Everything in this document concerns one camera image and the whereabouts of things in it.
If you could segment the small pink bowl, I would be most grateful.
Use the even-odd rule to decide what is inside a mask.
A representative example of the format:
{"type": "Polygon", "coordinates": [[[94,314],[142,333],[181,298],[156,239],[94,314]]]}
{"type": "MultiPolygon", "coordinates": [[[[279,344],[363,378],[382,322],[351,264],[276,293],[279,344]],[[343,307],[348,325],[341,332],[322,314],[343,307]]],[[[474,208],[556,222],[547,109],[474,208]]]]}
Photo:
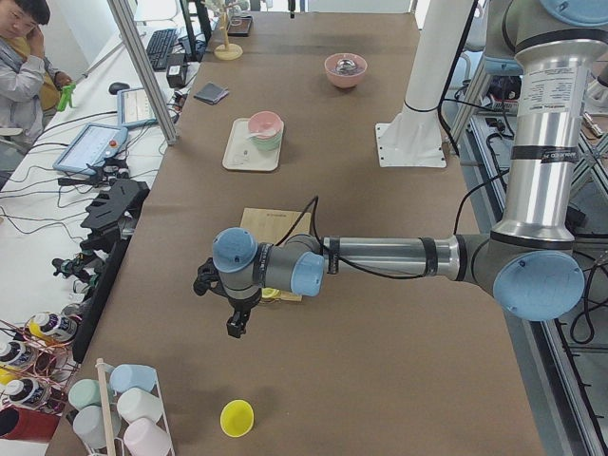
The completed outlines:
{"type": "Polygon", "coordinates": [[[279,129],[281,131],[283,122],[280,116],[273,111],[260,111],[249,119],[247,127],[249,133],[270,128],[279,129]]]}

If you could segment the white ceramic spoon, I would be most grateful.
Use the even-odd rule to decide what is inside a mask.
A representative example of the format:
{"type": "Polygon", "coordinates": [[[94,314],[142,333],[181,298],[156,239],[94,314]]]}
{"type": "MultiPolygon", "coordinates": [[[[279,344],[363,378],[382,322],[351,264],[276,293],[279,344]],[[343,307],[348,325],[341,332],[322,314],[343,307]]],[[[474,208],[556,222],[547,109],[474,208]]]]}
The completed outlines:
{"type": "Polygon", "coordinates": [[[246,138],[250,139],[250,140],[258,139],[260,141],[269,141],[271,138],[276,136],[279,132],[280,132],[279,129],[274,129],[274,128],[264,129],[261,131],[250,132],[246,136],[246,138]]]}

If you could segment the large pink bowl with ice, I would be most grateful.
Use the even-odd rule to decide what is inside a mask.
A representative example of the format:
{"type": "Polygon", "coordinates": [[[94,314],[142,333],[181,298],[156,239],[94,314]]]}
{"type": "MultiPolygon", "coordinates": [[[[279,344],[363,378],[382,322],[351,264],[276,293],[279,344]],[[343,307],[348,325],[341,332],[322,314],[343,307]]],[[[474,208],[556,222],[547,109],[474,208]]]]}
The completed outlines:
{"type": "Polygon", "coordinates": [[[367,71],[367,61],[360,55],[338,52],[328,56],[324,68],[329,82],[338,88],[357,86],[367,71]]]}

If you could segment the green bowl stack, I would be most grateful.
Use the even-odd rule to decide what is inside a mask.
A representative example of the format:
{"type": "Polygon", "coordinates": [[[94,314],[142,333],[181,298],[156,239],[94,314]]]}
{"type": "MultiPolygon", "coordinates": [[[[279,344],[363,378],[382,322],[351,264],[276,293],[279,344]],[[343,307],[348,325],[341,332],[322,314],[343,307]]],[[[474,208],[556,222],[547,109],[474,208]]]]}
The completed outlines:
{"type": "Polygon", "coordinates": [[[276,136],[271,138],[269,141],[260,141],[258,139],[248,139],[257,150],[260,151],[272,151],[280,146],[282,140],[282,132],[280,131],[276,136]]]}

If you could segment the yellow lemon slice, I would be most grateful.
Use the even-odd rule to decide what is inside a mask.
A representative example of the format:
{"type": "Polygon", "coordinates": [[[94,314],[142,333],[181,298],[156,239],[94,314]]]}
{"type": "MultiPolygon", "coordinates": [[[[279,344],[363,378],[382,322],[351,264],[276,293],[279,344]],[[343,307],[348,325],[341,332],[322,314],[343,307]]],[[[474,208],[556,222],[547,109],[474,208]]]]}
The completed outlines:
{"type": "Polygon", "coordinates": [[[280,298],[281,291],[274,288],[263,288],[261,298],[264,301],[273,301],[280,298]]]}

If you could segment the wooden cutting board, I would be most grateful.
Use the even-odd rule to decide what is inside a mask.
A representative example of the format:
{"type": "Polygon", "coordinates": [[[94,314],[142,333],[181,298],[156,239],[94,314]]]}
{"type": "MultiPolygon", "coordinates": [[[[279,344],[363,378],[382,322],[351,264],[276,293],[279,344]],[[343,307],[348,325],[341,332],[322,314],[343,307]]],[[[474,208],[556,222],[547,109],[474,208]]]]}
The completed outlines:
{"type": "Polygon", "coordinates": [[[310,233],[311,215],[307,213],[295,222],[299,215],[296,211],[245,208],[239,227],[249,231],[258,242],[277,243],[292,226],[292,235],[310,233]]]}

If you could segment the gray cloth pad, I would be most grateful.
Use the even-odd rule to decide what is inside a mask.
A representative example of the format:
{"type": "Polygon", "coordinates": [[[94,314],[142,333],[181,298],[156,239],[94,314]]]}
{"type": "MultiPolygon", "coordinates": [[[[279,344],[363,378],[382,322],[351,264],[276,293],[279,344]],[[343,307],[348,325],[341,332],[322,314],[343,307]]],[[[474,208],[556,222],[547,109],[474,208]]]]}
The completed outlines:
{"type": "Polygon", "coordinates": [[[207,83],[194,94],[194,98],[208,105],[216,105],[229,94],[229,89],[213,82],[207,83]]]}

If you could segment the black keyboard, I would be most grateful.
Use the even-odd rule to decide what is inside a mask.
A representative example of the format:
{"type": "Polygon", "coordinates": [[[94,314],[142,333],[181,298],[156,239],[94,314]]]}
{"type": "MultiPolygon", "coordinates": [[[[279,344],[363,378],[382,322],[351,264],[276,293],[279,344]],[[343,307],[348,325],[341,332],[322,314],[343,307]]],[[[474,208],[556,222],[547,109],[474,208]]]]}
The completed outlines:
{"type": "Polygon", "coordinates": [[[166,69],[168,57],[177,37],[178,31],[175,28],[157,29],[152,33],[145,52],[154,71],[166,69]]]}

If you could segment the pastel cup rack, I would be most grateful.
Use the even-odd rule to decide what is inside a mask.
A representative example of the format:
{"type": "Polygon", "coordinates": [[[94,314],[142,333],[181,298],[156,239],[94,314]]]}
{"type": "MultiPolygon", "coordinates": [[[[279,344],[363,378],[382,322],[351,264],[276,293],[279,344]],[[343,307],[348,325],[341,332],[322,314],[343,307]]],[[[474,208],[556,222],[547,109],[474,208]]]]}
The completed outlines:
{"type": "Polygon", "coordinates": [[[76,382],[71,429],[88,455],[174,455],[157,370],[141,364],[112,366],[99,358],[97,377],[76,382]]]}

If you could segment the cream rabbit tray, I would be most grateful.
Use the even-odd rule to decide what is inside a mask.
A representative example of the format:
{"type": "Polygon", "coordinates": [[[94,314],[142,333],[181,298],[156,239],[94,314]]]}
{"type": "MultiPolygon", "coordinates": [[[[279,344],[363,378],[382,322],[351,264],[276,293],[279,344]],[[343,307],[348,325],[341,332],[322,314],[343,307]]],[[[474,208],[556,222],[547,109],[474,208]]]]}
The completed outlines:
{"type": "Polygon", "coordinates": [[[247,123],[247,118],[237,118],[233,121],[222,158],[222,166],[232,171],[274,171],[279,164],[282,140],[279,140],[278,146],[273,150],[259,150],[247,138],[249,135],[247,123]]]}

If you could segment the black slotted tool holder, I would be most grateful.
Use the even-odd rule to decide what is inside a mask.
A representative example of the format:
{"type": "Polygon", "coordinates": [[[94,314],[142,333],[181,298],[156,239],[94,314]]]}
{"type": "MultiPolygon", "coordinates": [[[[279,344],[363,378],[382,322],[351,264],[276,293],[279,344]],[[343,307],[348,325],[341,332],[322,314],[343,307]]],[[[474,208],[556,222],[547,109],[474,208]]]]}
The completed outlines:
{"type": "Polygon", "coordinates": [[[102,250],[109,253],[115,242],[122,239],[119,221],[125,213],[139,218],[143,202],[150,192],[144,181],[118,179],[108,190],[101,191],[85,209],[87,217],[81,227],[89,229],[82,250],[102,250]]]}

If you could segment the white column base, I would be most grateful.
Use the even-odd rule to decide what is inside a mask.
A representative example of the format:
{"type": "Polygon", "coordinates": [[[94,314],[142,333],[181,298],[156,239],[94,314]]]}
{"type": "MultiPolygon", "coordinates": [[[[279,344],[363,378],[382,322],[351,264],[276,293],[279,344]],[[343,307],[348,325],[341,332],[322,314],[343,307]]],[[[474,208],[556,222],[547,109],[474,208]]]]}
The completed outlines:
{"type": "Polygon", "coordinates": [[[440,102],[475,9],[476,3],[468,0],[429,3],[402,110],[391,123],[375,126],[382,167],[447,165],[442,148],[440,102]]]}

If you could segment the blue teach pendant far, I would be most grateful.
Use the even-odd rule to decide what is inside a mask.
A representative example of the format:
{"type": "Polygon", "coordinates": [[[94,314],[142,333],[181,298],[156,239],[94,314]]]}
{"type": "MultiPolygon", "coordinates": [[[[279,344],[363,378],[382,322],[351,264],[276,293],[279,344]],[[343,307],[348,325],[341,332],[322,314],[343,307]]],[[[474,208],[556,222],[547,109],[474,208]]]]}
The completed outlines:
{"type": "Polygon", "coordinates": [[[117,93],[118,124],[135,128],[155,124],[156,115],[142,87],[119,90],[117,93]]]}

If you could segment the person in gray jacket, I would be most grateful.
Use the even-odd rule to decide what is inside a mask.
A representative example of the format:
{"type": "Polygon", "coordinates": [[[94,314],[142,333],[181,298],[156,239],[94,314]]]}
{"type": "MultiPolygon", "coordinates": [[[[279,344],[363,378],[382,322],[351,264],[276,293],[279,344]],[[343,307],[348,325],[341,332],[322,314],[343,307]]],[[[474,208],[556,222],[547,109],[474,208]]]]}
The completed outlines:
{"type": "Polygon", "coordinates": [[[18,128],[15,140],[30,146],[56,113],[71,77],[46,56],[42,27],[50,19],[40,0],[1,2],[1,126],[18,128]]]}

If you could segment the aluminium frame post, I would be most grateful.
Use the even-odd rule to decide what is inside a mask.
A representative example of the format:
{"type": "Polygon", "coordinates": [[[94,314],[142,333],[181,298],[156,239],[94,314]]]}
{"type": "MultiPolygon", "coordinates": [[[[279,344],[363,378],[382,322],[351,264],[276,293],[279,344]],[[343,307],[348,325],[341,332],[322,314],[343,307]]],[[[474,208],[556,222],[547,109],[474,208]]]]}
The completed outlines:
{"type": "Polygon", "coordinates": [[[124,45],[139,76],[148,101],[151,103],[161,132],[167,144],[174,145],[178,139],[177,130],[167,109],[161,87],[148,61],[129,4],[126,0],[107,0],[107,4],[123,38],[124,45]]]}

